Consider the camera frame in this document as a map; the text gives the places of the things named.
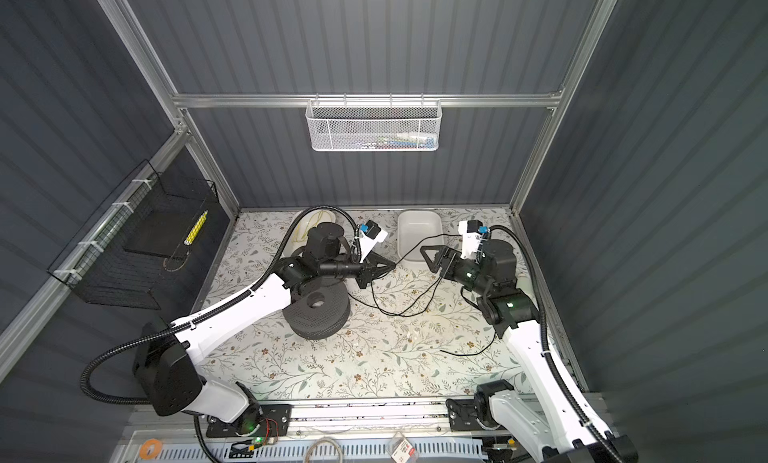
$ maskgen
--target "yellow marker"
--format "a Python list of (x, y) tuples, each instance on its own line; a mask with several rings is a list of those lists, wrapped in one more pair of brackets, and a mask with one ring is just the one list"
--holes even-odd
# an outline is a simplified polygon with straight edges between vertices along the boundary
[(203, 214), (200, 215), (200, 218), (197, 219), (197, 223), (194, 225), (194, 227), (192, 227), (192, 230), (190, 230), (190, 234), (187, 235), (187, 239), (184, 241), (184, 244), (187, 245), (187, 247), (189, 247), (197, 237), (197, 234), (200, 232), (200, 228), (203, 227), (206, 218), (208, 218), (208, 210), (205, 210)]

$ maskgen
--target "floral pattern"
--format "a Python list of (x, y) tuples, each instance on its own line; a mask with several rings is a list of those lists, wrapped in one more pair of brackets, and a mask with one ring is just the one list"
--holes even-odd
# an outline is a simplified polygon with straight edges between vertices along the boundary
[[(500, 208), (443, 209), (437, 213), (447, 233), (456, 234), (458, 222), (472, 218), (488, 226), (509, 225), (508, 211)], [(370, 219), (388, 230), (389, 237), (375, 251), (398, 259), (398, 211), (350, 214), (359, 223)], [(231, 295), (261, 275), (293, 215), (240, 215), (204, 306)], [(348, 227), (341, 218), (337, 222)], [(346, 234), (350, 232), (351, 228), (346, 228)], [(446, 238), (446, 243), (454, 247), (460, 244), (458, 238)], [(518, 276), (527, 276), (528, 269), (517, 249), (516, 253)], [(376, 301), (390, 312), (403, 311), (435, 279), (436, 275), (427, 270), (398, 266), (374, 283)], [(346, 285), (351, 295), (373, 304), (370, 288), (360, 290), (353, 279), (348, 279)], [(408, 313), (423, 309), (430, 295), (432, 291)], [(242, 381), (257, 398), (272, 400), (469, 395), (478, 383), (501, 378), (510, 379), (520, 391), (531, 391), (520, 365), (497, 339), (481, 355), (454, 356), (440, 351), (476, 353), (494, 335), (482, 315), (462, 299), (456, 283), (441, 282), (427, 310), (413, 318), (387, 316), (355, 300), (351, 304), (349, 320), (330, 338), (302, 339), (278, 312), (217, 348), (206, 359), (204, 368), (221, 379)]]

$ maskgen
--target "orange ring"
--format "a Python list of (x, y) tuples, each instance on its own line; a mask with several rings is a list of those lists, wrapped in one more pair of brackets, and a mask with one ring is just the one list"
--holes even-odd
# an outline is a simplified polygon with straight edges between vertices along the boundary
[(139, 458), (142, 460), (153, 460), (158, 457), (162, 449), (162, 441), (154, 438), (148, 439), (144, 442), (141, 448), (139, 448)]

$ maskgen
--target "corrugated wall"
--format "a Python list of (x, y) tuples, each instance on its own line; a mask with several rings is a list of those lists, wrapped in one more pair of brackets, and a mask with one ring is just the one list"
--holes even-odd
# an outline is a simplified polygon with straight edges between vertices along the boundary
[[(548, 93), (596, 0), (129, 0), (181, 93)], [(245, 208), (505, 204), (545, 110), (446, 109), (434, 152), (323, 154), (297, 110), (192, 114)]]
[[(95, 0), (0, 0), (0, 328), (110, 191), (172, 127)], [(78, 388), (139, 310), (68, 299), (0, 383), (0, 461), (106, 461), (129, 408)], [(126, 359), (98, 384), (139, 394)]]
[(545, 93), (594, 1), (130, 4), (182, 93)]
[(764, 461), (768, 0), (621, 0), (523, 208), (645, 461)]
[(508, 204), (545, 108), (446, 109), (440, 148), (313, 151), (300, 109), (191, 111), (244, 208)]
[(172, 127), (94, 0), (0, 0), (0, 328)]

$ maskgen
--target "wire basket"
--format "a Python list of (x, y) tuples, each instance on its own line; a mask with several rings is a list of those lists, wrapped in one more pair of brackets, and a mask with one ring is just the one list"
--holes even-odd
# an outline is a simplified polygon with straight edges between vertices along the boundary
[[(214, 183), (152, 174), (128, 199), (115, 205), (118, 210), (95, 237), (78, 243), (82, 247), (78, 258), (64, 267), (54, 261), (48, 272), (85, 303), (145, 309), (193, 303), (198, 285), (187, 281), (187, 270), (179, 270), (185, 266), (197, 269), (207, 259), (199, 242), (214, 236), (207, 233), (216, 233), (208, 231), (212, 230), (211, 220), (207, 220), (208, 228), (205, 224), (218, 205)], [(151, 241), (142, 241), (144, 246), (136, 249), (137, 233), (152, 218), (162, 230), (168, 230), (163, 228), (165, 222), (173, 220), (169, 224), (177, 229), (175, 236), (169, 242), (167, 231), (158, 239), (162, 249), (145, 249)]]
[(312, 149), (317, 151), (435, 151), (442, 107), (306, 105)]

